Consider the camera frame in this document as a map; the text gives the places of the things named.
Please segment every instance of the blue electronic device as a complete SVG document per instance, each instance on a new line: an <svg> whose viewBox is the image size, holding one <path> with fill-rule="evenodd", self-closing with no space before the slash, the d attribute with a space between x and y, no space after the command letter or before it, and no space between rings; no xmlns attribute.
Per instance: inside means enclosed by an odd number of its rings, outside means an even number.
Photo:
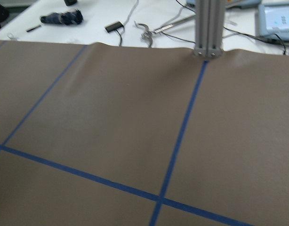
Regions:
<svg viewBox="0 0 289 226"><path fill-rule="evenodd" d="M289 2L261 4L258 16L260 36L289 41Z"/></svg>
<svg viewBox="0 0 289 226"><path fill-rule="evenodd" d="M261 2L262 0L244 0L243 2L240 2L239 4L237 4L235 7L240 7L240 8L255 7ZM194 7L196 5L196 0L186 0L186 3L188 6Z"/></svg>

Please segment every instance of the white table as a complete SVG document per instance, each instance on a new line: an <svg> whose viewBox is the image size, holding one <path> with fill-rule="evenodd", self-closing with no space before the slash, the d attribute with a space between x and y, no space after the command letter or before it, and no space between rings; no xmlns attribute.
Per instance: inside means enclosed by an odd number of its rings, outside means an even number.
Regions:
<svg viewBox="0 0 289 226"><path fill-rule="evenodd" d="M55 42L91 44L102 42L108 45L118 45L119 36L117 33L107 33L104 27L116 21L122 23L126 20L130 9L136 0L78 0L78 3L67 7L63 0L38 0L26 11L20 14L0 30L0 40L9 40L11 33L18 41ZM277 2L284 0L264 0L263 2ZM80 25L50 25L43 24L30 33L26 30L40 24L40 16L46 16L52 12L66 12L79 9L84 17ZM134 11L131 20L126 25L126 32L123 35L123 46L147 47L147 42L141 39L142 29L136 28L134 20L138 23L147 24L150 29L156 29L161 24L175 16L181 7L175 0L140 0ZM256 35L256 8L250 9L229 9L226 12L225 26ZM180 18L192 15L192 12L184 9ZM179 27L170 29L168 34L178 36L187 40L194 40L194 22L188 22ZM193 48L194 44L170 39L164 35L153 37L154 48ZM267 54L282 54L283 47L265 44L257 40L249 39L241 35L235 35L223 40L223 49L246 49Z"/></svg>

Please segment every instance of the metal pillar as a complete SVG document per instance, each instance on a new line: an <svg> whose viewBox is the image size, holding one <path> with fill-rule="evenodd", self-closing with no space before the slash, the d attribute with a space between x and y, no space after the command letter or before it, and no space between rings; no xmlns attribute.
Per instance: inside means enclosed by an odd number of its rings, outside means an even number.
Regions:
<svg viewBox="0 0 289 226"><path fill-rule="evenodd" d="M222 54L222 35L226 0L196 0L195 55L218 57Z"/></svg>

